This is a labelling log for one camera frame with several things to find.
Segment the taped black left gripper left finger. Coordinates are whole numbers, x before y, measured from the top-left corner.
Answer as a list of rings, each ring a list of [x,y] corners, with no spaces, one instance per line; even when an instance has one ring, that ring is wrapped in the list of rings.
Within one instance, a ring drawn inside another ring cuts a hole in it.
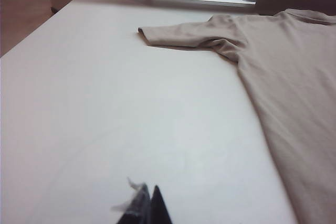
[[[131,199],[111,207],[113,212],[121,212],[117,223],[147,223],[150,194],[146,183],[135,183],[127,178],[129,186],[134,190]]]

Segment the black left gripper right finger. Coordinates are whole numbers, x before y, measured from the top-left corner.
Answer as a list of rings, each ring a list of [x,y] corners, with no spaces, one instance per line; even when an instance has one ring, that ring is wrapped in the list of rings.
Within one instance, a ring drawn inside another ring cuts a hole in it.
[[[164,199],[158,185],[155,185],[151,199],[151,223],[153,224],[172,224],[169,212],[166,208]]]

